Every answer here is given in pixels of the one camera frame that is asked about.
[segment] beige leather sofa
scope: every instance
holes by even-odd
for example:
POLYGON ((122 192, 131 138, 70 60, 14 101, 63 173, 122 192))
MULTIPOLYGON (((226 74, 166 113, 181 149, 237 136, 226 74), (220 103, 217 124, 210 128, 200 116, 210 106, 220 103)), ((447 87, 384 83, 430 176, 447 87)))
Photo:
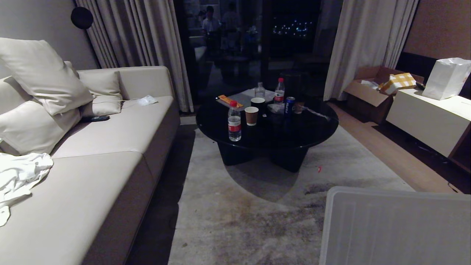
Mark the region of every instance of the beige leather sofa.
MULTIPOLYGON (((99 69, 92 71, 111 71, 99 69)), ((118 68, 127 101, 108 121, 78 124, 54 166, 0 227, 0 264, 123 264, 159 181, 180 119, 167 68, 118 68)), ((0 114, 30 96, 0 80, 0 114)))

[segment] bottle label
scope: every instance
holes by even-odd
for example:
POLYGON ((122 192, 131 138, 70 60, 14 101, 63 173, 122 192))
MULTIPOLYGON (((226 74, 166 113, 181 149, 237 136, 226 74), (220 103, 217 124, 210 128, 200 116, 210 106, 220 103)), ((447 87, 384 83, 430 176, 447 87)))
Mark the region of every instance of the bottle label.
POLYGON ((238 132, 241 129, 240 120, 236 122, 229 122, 229 131, 230 132, 238 132))
POLYGON ((283 93, 275 92, 275 101, 283 101, 283 100, 284 100, 284 92, 283 93))

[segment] yellow checkered box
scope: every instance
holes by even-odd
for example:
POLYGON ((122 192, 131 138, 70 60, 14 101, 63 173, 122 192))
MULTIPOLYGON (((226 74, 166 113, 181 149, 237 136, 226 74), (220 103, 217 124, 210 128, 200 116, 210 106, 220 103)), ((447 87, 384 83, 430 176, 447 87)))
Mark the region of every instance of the yellow checkered box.
POLYGON ((404 73, 398 75, 390 75, 389 81, 380 84, 378 89, 388 95, 391 95, 400 88, 410 86, 415 86, 415 79, 410 73, 404 73))

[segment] throw pillow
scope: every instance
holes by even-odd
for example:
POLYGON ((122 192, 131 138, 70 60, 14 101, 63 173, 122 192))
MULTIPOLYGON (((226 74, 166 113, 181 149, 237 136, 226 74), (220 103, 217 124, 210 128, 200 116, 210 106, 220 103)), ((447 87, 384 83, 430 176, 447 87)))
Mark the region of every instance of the throw pillow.
POLYGON ((79 120, 76 108, 51 116, 33 99, 0 115, 0 138, 20 155, 50 153, 79 120))
POLYGON ((90 92, 46 41, 0 38, 0 62, 51 115, 67 112, 93 100, 90 92))
POLYGON ((84 117, 104 116, 121 112, 122 95, 119 87, 119 72, 79 72, 80 81, 90 90, 95 99, 81 108, 84 117))
POLYGON ((69 62, 69 61, 64 61, 64 63, 67 67, 69 67, 72 70, 73 75, 75 75, 75 77, 79 78, 79 73, 77 72, 77 70, 75 70, 72 63, 69 62))

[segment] paper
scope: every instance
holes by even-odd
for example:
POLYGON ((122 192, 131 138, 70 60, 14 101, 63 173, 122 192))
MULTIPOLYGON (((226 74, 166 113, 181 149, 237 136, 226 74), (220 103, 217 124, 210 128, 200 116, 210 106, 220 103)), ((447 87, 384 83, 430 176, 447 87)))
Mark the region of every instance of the paper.
POLYGON ((368 86, 368 87, 371 87, 374 90, 378 89, 378 83, 376 83, 374 81, 362 80, 361 84, 365 85, 365 86, 368 86))

